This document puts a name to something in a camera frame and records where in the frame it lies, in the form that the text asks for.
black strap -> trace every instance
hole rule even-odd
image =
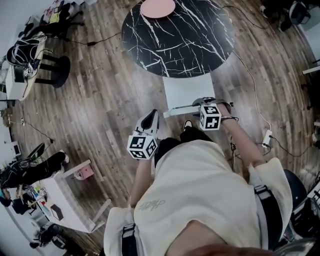
[[[268,246],[272,250],[280,241],[283,230],[279,204],[274,194],[265,185],[254,188],[254,192],[260,198],[264,210],[268,229]]]
[[[135,238],[135,227],[135,223],[123,227],[122,256],[138,256],[137,241]]]

white t-shirt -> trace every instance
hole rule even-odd
[[[293,201],[281,163],[273,158],[255,169],[277,199],[284,231]],[[127,212],[115,207],[109,213],[104,233],[107,256],[120,255],[119,237]],[[192,220],[212,229],[229,245],[261,248],[254,188],[232,172],[214,142],[195,140],[165,154],[157,163],[153,184],[136,205],[133,216],[145,256],[164,256]]]

pink round mat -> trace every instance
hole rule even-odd
[[[141,5],[142,15],[148,18],[163,18],[171,14],[176,7],[173,0],[146,0]]]

black bag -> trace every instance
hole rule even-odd
[[[27,205],[28,201],[31,203],[35,201],[31,196],[29,196],[28,194],[25,193],[25,194],[23,194],[22,198],[23,198],[24,203],[22,203],[20,198],[13,200],[12,208],[14,209],[16,214],[23,215],[23,214],[25,214],[26,211],[28,211],[30,209],[33,209],[33,210],[36,209],[35,204],[32,207],[29,207]]]

round marble table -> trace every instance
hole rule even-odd
[[[122,41],[145,70],[170,78],[196,77],[218,68],[232,52],[231,19],[210,0],[174,0],[173,13],[159,19],[143,16],[142,2],[126,16]]]

